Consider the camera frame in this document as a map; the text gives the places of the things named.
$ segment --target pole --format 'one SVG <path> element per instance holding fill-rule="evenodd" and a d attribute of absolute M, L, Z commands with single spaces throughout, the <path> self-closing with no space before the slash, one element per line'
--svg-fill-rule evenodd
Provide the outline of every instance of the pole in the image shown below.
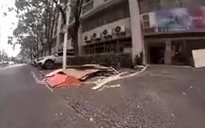
<path fill-rule="evenodd" d="M 67 42 L 68 42 L 68 30 L 69 30 L 69 19 L 71 13 L 71 0 L 68 0 L 66 7 L 66 24 L 65 24 L 65 34 L 64 34 L 64 43 L 63 43 L 63 69 L 66 69 L 67 61 Z"/>

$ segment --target asphalt road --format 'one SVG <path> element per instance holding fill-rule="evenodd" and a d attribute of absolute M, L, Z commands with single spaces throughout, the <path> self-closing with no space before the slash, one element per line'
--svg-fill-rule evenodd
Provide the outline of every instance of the asphalt road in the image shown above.
<path fill-rule="evenodd" d="M 205 69 L 152 66 L 100 90 L 53 92 L 38 73 L 0 69 L 0 128 L 205 128 Z"/>
<path fill-rule="evenodd" d="M 37 70 L 27 65 L 0 69 L 0 128 L 91 127 L 45 85 L 36 82 L 32 72 L 37 76 Z M 63 114 L 67 124 L 60 121 Z"/>
<path fill-rule="evenodd" d="M 60 93 L 76 113 L 98 127 L 205 128 L 205 69 L 152 66 L 109 85 Z"/>

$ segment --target shop sign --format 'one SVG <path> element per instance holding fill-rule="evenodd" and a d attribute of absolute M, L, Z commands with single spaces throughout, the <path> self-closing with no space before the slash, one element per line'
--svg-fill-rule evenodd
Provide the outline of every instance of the shop sign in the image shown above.
<path fill-rule="evenodd" d="M 155 26 L 166 31 L 205 30 L 205 7 L 178 8 L 155 13 Z"/>

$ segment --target parked car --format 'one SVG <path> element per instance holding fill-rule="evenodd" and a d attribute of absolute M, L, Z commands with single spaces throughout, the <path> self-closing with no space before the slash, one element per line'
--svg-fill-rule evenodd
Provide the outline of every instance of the parked car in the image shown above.
<path fill-rule="evenodd" d="M 67 56 L 73 56 L 73 53 L 68 52 Z M 62 62 L 63 62 L 63 52 L 57 52 L 50 56 L 40 57 L 37 60 L 37 66 L 46 69 L 51 69 L 55 65 L 62 65 Z"/>

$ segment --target red debris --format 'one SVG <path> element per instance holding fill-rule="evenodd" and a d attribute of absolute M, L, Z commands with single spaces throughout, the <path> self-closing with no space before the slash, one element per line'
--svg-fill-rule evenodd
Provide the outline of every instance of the red debris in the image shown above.
<path fill-rule="evenodd" d="M 77 78 L 73 76 L 65 75 L 65 74 L 55 74 L 51 77 L 46 78 L 46 82 L 52 88 L 61 88 L 61 87 L 81 85 L 81 82 Z"/>

